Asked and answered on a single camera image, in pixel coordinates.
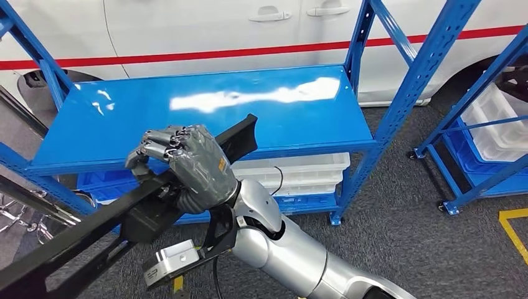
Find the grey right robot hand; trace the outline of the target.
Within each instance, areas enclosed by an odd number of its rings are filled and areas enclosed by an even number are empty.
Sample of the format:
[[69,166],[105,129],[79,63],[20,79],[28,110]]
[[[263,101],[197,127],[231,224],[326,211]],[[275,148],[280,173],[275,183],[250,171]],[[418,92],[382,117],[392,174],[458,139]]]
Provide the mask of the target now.
[[203,125],[146,131],[141,143],[129,153],[125,168],[138,181],[144,181],[153,175],[149,158],[168,164],[182,184],[177,206],[185,213],[200,214],[221,205],[237,189],[238,181],[226,155]]

